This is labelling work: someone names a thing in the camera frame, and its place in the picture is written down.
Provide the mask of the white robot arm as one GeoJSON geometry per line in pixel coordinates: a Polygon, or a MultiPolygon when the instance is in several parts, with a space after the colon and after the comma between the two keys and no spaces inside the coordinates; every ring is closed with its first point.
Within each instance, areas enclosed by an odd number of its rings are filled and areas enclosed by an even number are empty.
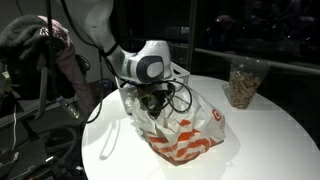
{"type": "Polygon", "coordinates": [[[139,50],[130,50],[113,32],[115,1],[60,0],[69,22],[81,28],[117,78],[137,85],[170,78],[171,57],[165,40],[147,40],[139,50]]]}

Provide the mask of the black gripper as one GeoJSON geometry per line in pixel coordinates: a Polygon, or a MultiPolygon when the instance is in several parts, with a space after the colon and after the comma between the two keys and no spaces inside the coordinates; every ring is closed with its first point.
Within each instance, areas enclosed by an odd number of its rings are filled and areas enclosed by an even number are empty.
{"type": "Polygon", "coordinates": [[[152,119],[157,119],[161,111],[169,105],[174,90],[174,85],[167,82],[139,86],[137,98],[140,108],[152,119]]]}

